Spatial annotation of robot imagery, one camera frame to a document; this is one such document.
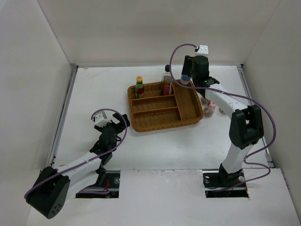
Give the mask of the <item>silver cap blue spice jar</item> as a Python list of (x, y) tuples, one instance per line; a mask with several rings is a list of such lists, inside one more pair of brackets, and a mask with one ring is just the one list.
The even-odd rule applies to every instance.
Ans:
[(188, 84), (190, 83), (190, 80), (191, 80), (191, 77), (182, 74), (182, 75), (181, 75), (181, 78), (180, 78), (180, 83), (181, 83), (182, 85), (188, 85)]

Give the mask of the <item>black cap clear sauce bottle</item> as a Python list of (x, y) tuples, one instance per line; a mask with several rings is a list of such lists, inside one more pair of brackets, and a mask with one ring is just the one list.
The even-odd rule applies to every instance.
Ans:
[(173, 78), (170, 73), (170, 65), (165, 65), (165, 72), (162, 75), (162, 95), (167, 96), (172, 94)]

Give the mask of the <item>yellow cap red sauce bottle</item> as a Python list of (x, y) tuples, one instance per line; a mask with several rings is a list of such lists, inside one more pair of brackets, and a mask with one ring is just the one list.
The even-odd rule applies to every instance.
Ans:
[(142, 76), (136, 77), (135, 97), (142, 98), (144, 96), (144, 84)]

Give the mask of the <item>black cap pepper grinder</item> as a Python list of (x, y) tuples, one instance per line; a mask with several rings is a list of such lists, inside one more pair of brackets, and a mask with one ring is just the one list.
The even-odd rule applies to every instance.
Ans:
[(202, 102), (203, 104), (207, 104), (208, 101), (209, 101), (208, 99), (206, 99), (205, 97), (201, 96), (201, 102)]

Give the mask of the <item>pink cap spice jar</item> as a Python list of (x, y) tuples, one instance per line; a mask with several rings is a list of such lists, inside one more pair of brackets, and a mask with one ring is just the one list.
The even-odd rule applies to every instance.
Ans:
[(207, 105), (204, 108), (204, 116), (205, 117), (211, 117), (216, 109), (216, 104), (212, 101), (208, 101)]

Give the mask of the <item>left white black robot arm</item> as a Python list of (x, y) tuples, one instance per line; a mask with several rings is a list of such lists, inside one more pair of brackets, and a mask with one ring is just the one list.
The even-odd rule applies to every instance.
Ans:
[(111, 160), (112, 153), (124, 141), (121, 133), (126, 134), (130, 125), (126, 114), (113, 111), (108, 120), (105, 110), (95, 112), (91, 120), (100, 136), (93, 147), (82, 157), (57, 168), (44, 168), (33, 187), (24, 195), (25, 201), (47, 219), (55, 217), (68, 199), (78, 196), (105, 197), (110, 193), (105, 183), (104, 166)]

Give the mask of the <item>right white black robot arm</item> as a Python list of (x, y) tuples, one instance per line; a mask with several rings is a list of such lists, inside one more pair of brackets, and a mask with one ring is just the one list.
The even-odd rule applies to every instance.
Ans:
[(192, 79), (196, 91), (221, 108), (230, 118), (230, 149), (217, 173), (204, 173), (206, 188), (230, 187), (242, 173), (242, 164), (253, 145), (264, 135), (261, 109), (236, 100), (209, 75), (206, 56), (185, 56), (182, 73)]

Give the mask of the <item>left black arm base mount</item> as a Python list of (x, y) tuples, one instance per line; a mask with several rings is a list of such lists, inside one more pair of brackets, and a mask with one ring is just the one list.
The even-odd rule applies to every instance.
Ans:
[(119, 198), (120, 176), (120, 170), (103, 171), (93, 185), (84, 189), (85, 193), (77, 193), (75, 197), (85, 199)]

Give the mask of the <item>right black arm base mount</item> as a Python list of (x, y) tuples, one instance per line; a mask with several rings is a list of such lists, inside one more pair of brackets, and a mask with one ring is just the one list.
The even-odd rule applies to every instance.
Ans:
[(248, 198), (243, 170), (234, 174), (222, 171), (204, 171), (203, 184), (206, 198)]

